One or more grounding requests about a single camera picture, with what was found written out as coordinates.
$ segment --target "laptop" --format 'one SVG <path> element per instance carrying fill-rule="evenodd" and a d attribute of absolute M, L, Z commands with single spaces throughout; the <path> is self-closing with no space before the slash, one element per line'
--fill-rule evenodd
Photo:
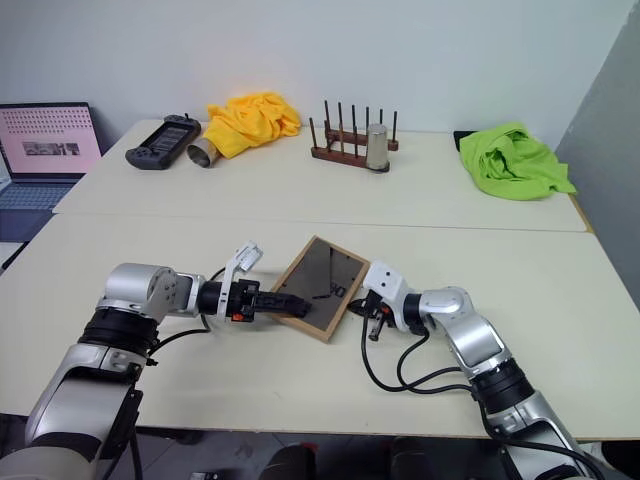
<path fill-rule="evenodd" d="M 0 242 L 27 242 L 100 158 L 89 105 L 0 105 Z"/>

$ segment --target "laptop screen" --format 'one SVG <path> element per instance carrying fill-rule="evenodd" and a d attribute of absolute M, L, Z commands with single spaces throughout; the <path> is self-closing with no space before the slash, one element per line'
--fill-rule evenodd
<path fill-rule="evenodd" d="M 2 155 L 12 178 L 79 178 L 100 158 L 86 103 L 0 105 Z"/>

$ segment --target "green cloth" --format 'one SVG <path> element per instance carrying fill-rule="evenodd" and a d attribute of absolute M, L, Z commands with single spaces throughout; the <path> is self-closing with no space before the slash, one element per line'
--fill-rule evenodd
<path fill-rule="evenodd" d="M 569 167 L 544 143 L 513 122 L 460 140 L 460 157 L 477 187 L 489 195 L 532 200 L 553 192 L 575 193 Z"/>

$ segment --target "game controller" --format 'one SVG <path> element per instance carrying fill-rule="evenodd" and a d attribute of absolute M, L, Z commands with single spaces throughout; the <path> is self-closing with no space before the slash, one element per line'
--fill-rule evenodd
<path fill-rule="evenodd" d="M 186 113 L 184 117 L 167 115 L 155 132 L 139 147 L 127 150 L 124 156 L 131 165 L 141 170 L 165 170 L 200 131 L 200 123 Z"/>

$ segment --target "yellow cloth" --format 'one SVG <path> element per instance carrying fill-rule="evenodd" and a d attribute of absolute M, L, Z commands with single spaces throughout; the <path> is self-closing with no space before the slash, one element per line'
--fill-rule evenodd
<path fill-rule="evenodd" d="M 273 92 L 232 98 L 226 108 L 209 105 L 207 110 L 211 121 L 203 137 L 227 158 L 249 147 L 295 136 L 300 130 L 298 113 Z"/>

